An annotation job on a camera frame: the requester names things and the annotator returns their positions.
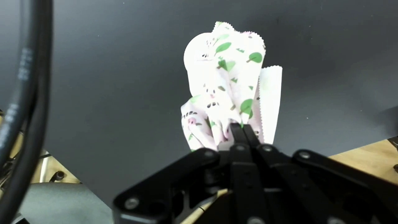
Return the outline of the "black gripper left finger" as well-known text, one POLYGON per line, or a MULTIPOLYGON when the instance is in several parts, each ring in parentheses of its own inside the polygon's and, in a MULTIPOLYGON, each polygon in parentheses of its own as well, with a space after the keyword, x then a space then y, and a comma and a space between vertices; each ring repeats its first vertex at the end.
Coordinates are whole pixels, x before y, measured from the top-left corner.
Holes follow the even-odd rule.
POLYGON ((117 195, 114 224, 179 224, 226 187, 231 147, 199 149, 117 195))

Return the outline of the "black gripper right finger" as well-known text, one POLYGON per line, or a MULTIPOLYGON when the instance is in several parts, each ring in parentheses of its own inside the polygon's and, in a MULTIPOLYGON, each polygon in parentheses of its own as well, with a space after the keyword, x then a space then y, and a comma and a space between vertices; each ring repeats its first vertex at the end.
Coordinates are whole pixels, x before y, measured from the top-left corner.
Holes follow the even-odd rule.
POLYGON ((310 150, 291 157, 242 128, 262 180, 271 179, 301 224, 398 224, 395 185, 310 150))

